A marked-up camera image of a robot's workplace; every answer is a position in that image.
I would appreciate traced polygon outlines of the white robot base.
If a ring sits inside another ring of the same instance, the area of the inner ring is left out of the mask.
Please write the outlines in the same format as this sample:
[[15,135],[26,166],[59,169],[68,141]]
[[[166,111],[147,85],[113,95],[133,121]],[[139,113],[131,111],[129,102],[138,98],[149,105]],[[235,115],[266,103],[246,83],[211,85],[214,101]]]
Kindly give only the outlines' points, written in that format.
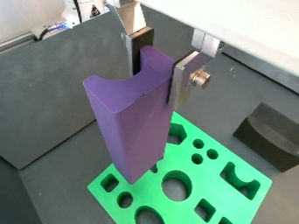
[[62,14],[32,28],[38,41],[110,12],[109,5],[114,3],[114,0],[63,0],[63,2]]

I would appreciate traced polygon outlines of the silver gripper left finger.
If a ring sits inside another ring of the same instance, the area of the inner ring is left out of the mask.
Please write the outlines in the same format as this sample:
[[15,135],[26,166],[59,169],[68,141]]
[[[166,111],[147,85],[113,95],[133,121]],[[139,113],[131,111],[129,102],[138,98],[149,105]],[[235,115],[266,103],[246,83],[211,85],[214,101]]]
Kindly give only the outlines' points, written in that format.
[[125,27],[125,41],[129,56],[130,75],[134,76],[142,69],[141,49],[151,46],[155,39],[155,29],[146,24],[142,4],[127,3],[117,9]]

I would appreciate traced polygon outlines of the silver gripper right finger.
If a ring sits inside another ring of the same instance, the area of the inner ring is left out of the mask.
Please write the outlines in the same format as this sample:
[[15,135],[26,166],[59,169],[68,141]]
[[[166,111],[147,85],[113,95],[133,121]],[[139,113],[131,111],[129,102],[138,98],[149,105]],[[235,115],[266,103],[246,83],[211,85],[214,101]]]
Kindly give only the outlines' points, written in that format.
[[195,86],[209,86],[211,75],[205,71],[205,67],[217,56],[221,41],[203,31],[194,30],[191,45],[197,50],[183,56],[173,67],[169,105],[174,109],[187,101]]

